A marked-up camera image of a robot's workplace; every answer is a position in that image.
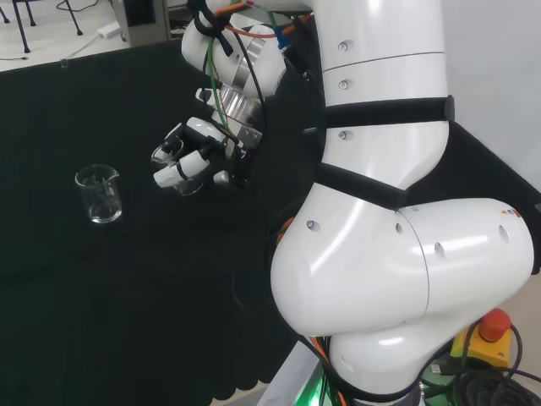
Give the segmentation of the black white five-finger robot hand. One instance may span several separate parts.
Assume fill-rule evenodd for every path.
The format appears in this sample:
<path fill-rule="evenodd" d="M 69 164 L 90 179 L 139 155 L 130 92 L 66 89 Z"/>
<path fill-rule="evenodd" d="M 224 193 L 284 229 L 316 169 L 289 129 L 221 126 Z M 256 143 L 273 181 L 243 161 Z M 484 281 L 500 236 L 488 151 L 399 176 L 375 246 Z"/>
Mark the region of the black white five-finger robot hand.
<path fill-rule="evenodd" d="M 154 173 L 156 184 L 191 195 L 205 183 L 245 189 L 262 134 L 249 126 L 233 123 L 236 140 L 217 123 L 190 118 L 179 123 L 151 155 L 162 168 Z"/>

